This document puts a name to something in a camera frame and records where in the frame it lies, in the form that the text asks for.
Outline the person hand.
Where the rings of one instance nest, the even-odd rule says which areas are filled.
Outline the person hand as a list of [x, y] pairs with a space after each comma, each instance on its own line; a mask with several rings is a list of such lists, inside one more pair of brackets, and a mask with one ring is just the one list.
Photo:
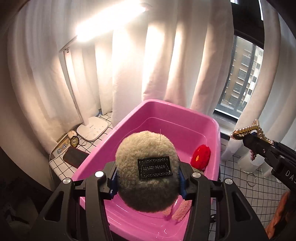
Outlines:
[[285, 192], [265, 229], [269, 240], [295, 240], [295, 192]]

